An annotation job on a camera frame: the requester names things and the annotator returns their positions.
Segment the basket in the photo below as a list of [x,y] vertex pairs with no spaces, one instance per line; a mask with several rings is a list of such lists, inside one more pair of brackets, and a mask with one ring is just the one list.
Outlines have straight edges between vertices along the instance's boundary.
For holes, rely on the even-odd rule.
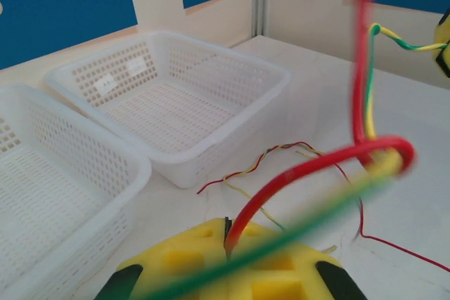
[[0,299],[56,300],[96,273],[134,221],[150,161],[25,85],[0,88]]
[[46,76],[181,188],[276,115],[289,81],[287,70],[173,32],[143,34]]

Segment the yellow device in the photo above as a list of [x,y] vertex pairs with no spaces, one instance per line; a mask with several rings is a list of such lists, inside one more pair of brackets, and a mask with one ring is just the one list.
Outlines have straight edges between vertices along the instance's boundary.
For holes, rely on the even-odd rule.
[[[450,8],[442,16],[435,30],[436,44],[450,44]],[[450,78],[450,47],[433,51],[433,58],[446,77]]]
[[[95,300],[137,300],[145,294],[227,259],[231,221],[212,219],[121,263]],[[277,233],[249,223],[232,257]],[[183,300],[367,300],[331,256],[300,242],[223,278]]]

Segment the wire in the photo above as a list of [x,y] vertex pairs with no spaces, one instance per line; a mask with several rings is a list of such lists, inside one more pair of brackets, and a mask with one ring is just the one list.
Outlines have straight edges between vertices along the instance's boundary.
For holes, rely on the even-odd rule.
[[[244,228],[255,215],[257,210],[264,205],[264,203],[274,196],[279,190],[283,189],[288,184],[300,179],[308,174],[312,174],[318,170],[325,169],[331,165],[349,160],[353,157],[358,157],[364,154],[373,152],[374,150],[394,148],[403,157],[401,159],[400,155],[396,151],[389,151],[386,158],[379,163],[373,164],[374,170],[377,167],[385,167],[385,162],[389,163],[391,167],[386,169],[386,172],[390,174],[396,174],[397,167],[409,167],[411,162],[415,157],[415,152],[412,145],[400,137],[387,137],[379,138],[373,141],[363,141],[359,145],[353,145],[347,148],[336,150],[334,152],[328,153],[321,157],[311,159],[308,162],[297,165],[296,167],[290,168],[284,171],[282,174],[278,175],[270,182],[268,182],[242,209],[238,217],[234,221],[229,234],[225,240],[225,250],[231,252],[231,250],[238,243],[238,239],[243,232]],[[367,179],[371,180],[374,177],[374,173],[368,171]]]
[[327,249],[322,250],[321,252],[324,254],[330,254],[334,252],[338,247],[336,245],[333,245],[332,247],[329,247]]
[[[248,174],[248,173],[250,173],[250,172],[253,172],[253,171],[255,171],[258,167],[259,167],[259,165],[260,165],[260,163],[261,163],[261,161],[270,153],[270,152],[272,152],[272,151],[274,151],[274,150],[277,150],[277,149],[290,149],[290,148],[292,148],[292,147],[294,147],[294,146],[299,146],[299,147],[302,147],[302,148],[304,148],[304,149],[306,149],[306,150],[308,150],[308,151],[310,151],[310,152],[312,152],[312,153],[314,153],[314,154],[316,154],[316,155],[318,155],[318,156],[321,156],[322,154],[323,154],[323,152],[321,152],[321,151],[318,151],[318,150],[316,150],[316,149],[314,149],[310,144],[308,144],[308,143],[306,143],[306,142],[296,142],[296,143],[288,143],[288,144],[284,144],[284,145],[276,145],[276,146],[274,146],[274,147],[272,147],[272,148],[269,148],[268,150],[266,150],[266,152],[264,152],[263,154],[261,154],[259,157],[258,157],[258,160],[254,163],[254,164],[252,164],[248,169],[246,169],[246,170],[244,170],[244,171],[238,171],[238,172],[235,172],[235,173],[233,173],[233,174],[229,174],[229,175],[226,175],[225,177],[223,177],[223,179],[221,179],[221,180],[219,180],[219,181],[213,181],[213,182],[210,182],[210,183],[207,183],[207,184],[205,184],[205,186],[202,188],[202,189],[200,189],[198,192],[197,192],[197,194],[199,194],[199,193],[201,193],[207,186],[209,186],[209,185],[212,185],[212,184],[214,184],[214,183],[219,183],[219,182],[222,182],[223,184],[225,184],[225,185],[227,185],[230,189],[233,189],[233,190],[235,190],[235,191],[238,191],[239,193],[241,193],[242,195],[244,195],[244,196],[246,196],[246,198],[248,198],[249,200],[251,200],[252,199],[252,196],[250,195],[250,194],[248,194],[245,190],[243,190],[242,188],[239,188],[239,187],[237,187],[237,186],[235,186],[235,185],[233,185],[233,184],[231,184],[231,183],[229,183],[228,182],[228,180],[230,179],[230,178],[232,178],[232,177],[236,177],[236,176],[244,176],[244,175],[246,175],[246,174]],[[300,155],[303,155],[303,156],[305,156],[305,157],[308,157],[308,158],[314,158],[313,156],[311,156],[311,155],[308,155],[307,153],[305,153],[305,152],[302,152],[302,151],[299,151],[299,150],[297,150],[297,151],[295,151],[296,153],[298,153],[298,154],[300,154]],[[346,173],[342,170],[342,168],[339,166],[339,164],[335,164],[335,166],[339,169],[339,171],[342,173],[342,175],[345,177],[345,179],[347,179],[347,181],[348,181],[348,177],[347,177],[347,175],[346,175]],[[259,208],[259,210],[263,213],[263,215],[265,215],[272,223],[274,223],[276,226],[278,226],[281,230],[285,230],[285,227],[280,223],[280,222],[278,222],[264,207],[260,207]]]
[[378,238],[378,237],[373,237],[372,235],[364,234],[364,206],[363,206],[363,201],[362,201],[361,198],[359,198],[359,217],[360,217],[360,220],[359,220],[359,235],[362,236],[362,238],[372,239],[372,240],[375,240],[377,242],[381,242],[383,244],[389,245],[391,247],[394,247],[395,249],[398,249],[398,250],[400,250],[402,252],[410,254],[411,256],[419,258],[419,259],[421,259],[423,261],[426,261],[427,263],[431,263],[432,265],[434,265],[436,267],[439,267],[439,268],[441,268],[441,269],[443,269],[443,270],[445,270],[447,272],[450,272],[450,268],[449,267],[447,267],[447,266],[445,266],[445,265],[443,265],[441,263],[438,263],[437,261],[431,260],[431,259],[427,258],[426,256],[421,256],[420,254],[417,254],[417,253],[415,253],[413,251],[410,251],[409,249],[405,249],[404,247],[396,245],[396,244],[394,244],[392,242],[388,242],[387,240],[384,240],[384,239],[381,239],[381,238]]
[[399,46],[408,51],[426,52],[433,51],[436,49],[445,49],[447,44],[431,44],[425,46],[412,46],[407,44],[401,37],[395,34],[393,31],[381,26],[380,24],[374,22],[368,29],[368,34],[370,36],[370,48],[369,48],[369,66],[368,66],[368,81],[366,87],[366,136],[369,139],[376,138],[375,127],[373,123],[373,71],[375,69],[375,36],[377,34],[384,34],[386,37],[394,40]]
[[[367,81],[367,88],[366,88],[366,104],[365,104],[365,106],[366,106],[366,121],[365,121],[365,124],[366,124],[366,136],[369,139],[373,140],[373,139],[377,138],[374,123],[373,123],[373,71],[374,71],[374,54],[375,54],[374,53],[375,35],[382,33],[382,34],[386,35],[387,37],[396,41],[399,46],[401,46],[402,48],[409,50],[409,51],[432,51],[435,49],[446,48],[447,45],[446,44],[432,44],[432,45],[427,45],[427,46],[408,45],[397,34],[382,27],[380,24],[378,24],[376,22],[373,23],[369,27],[368,33],[370,35],[370,48],[369,48],[370,61],[369,61],[369,67],[368,67],[368,81]],[[359,222],[358,234],[362,238],[381,242],[381,243],[391,246],[395,249],[398,249],[404,253],[410,254],[411,256],[414,256],[423,261],[431,263],[432,265],[437,266],[447,272],[450,272],[450,268],[444,266],[441,263],[433,261],[425,256],[417,254],[409,249],[405,249],[404,247],[401,247],[401,246],[394,244],[392,242],[389,242],[387,240],[381,239],[379,237],[374,237],[372,235],[364,234],[364,206],[363,206],[363,201],[361,198],[359,198],[359,215],[360,215],[360,222]]]
[[306,143],[306,142],[303,142],[303,141],[301,141],[301,142],[295,142],[295,143],[288,143],[288,144],[284,144],[284,145],[275,145],[274,147],[269,148],[269,149],[267,149],[264,153],[262,153],[262,154],[258,157],[257,161],[256,161],[250,168],[248,168],[247,170],[233,172],[232,174],[229,174],[229,175],[223,177],[222,179],[219,179],[219,180],[217,180],[217,181],[212,181],[212,182],[206,183],[201,189],[199,189],[199,191],[197,192],[197,195],[199,195],[200,193],[202,193],[202,191],[203,191],[204,189],[206,189],[206,188],[207,188],[208,186],[210,186],[210,185],[217,184],[217,183],[221,183],[221,182],[223,182],[223,181],[225,181],[225,180],[227,180],[227,179],[230,179],[231,177],[235,177],[235,176],[243,176],[243,175],[249,174],[250,172],[253,172],[254,170],[256,170],[256,169],[258,168],[258,166],[259,166],[259,164],[261,163],[261,161],[262,161],[262,160],[263,160],[270,152],[272,152],[272,151],[274,151],[274,150],[277,150],[277,149],[290,149],[290,148],[292,148],[292,147],[295,147],[295,146],[302,146],[302,145],[306,146],[307,149],[311,150],[312,152],[316,152],[316,151],[317,151],[317,150],[315,150],[312,146],[310,146],[310,144],[308,144],[308,143]]
[[378,191],[375,186],[383,186],[385,178],[400,170],[401,158],[398,153],[380,163],[371,165],[370,174],[358,177],[353,182],[351,189],[339,189],[338,193],[332,193],[325,202],[320,203],[312,211],[308,212],[301,221],[295,224],[292,229],[281,233],[279,236],[270,238],[260,246],[246,251],[229,259],[227,262],[203,270],[195,275],[190,275],[181,280],[175,280],[169,285],[151,292],[143,300],[173,300],[187,295],[197,288],[214,282],[219,278],[224,278],[251,263],[273,254],[274,251],[284,248],[286,245],[323,226],[331,218],[340,216],[344,211],[350,209],[354,200],[360,195],[369,195]]
[[[238,191],[239,193],[243,194],[244,196],[246,196],[246,198],[248,198],[249,200],[252,199],[252,196],[249,195],[247,192],[245,192],[243,189],[238,188],[237,186],[229,183],[227,180],[224,180],[224,184],[226,186],[228,186],[230,189],[233,189],[235,191]],[[277,225],[282,231],[286,230],[286,228],[281,225],[281,223],[279,223],[269,212],[266,211],[266,209],[264,207],[260,207],[259,210],[261,210],[261,212],[266,216],[267,219],[269,219],[272,223],[274,223],[275,225]]]
[[[371,0],[358,0],[356,7],[356,34],[355,34],[355,71],[353,81],[353,95],[352,95],[352,133],[355,144],[359,144],[366,140],[366,132],[363,123],[363,108],[362,103],[364,99],[364,87],[366,85],[365,73],[367,71],[367,17],[368,7]],[[370,155],[359,157],[358,160],[366,167],[371,162]]]

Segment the basket grid holes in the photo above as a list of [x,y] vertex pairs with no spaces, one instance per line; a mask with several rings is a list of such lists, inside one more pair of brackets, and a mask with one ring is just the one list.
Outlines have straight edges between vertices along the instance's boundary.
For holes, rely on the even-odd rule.
[[[127,62],[136,58],[144,59],[147,70],[132,77],[128,72]],[[111,74],[117,86],[102,96],[97,91],[95,84],[107,73]],[[146,43],[140,42],[75,68],[72,71],[72,76],[77,82],[85,101],[93,107],[100,107],[157,78],[158,74]]]
[[241,107],[249,105],[276,83],[266,70],[206,50],[172,47],[169,55],[172,77]]
[[0,228],[0,253],[7,260],[2,266],[8,266],[0,273],[0,289],[5,289],[100,208],[98,200],[45,161],[25,148],[1,165],[1,209],[9,215],[9,225],[3,223]]
[[13,149],[20,145],[20,139],[11,130],[11,127],[6,123],[3,117],[0,117],[0,154]]
[[165,152],[191,148],[236,113],[236,109],[222,107],[168,82],[156,84],[148,92],[107,115]]
[[70,167],[115,197],[128,185],[128,163],[99,141],[37,104],[29,104],[37,140]]

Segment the white label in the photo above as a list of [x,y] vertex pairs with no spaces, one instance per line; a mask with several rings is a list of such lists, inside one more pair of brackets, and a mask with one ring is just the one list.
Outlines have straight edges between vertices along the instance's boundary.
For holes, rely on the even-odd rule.
[[139,56],[127,62],[127,69],[131,77],[135,77],[136,75],[146,71],[147,65],[143,57]]
[[94,86],[97,88],[97,91],[100,93],[100,95],[103,96],[117,87],[117,82],[114,80],[113,76],[110,73],[107,73],[104,77],[99,79],[94,84]]

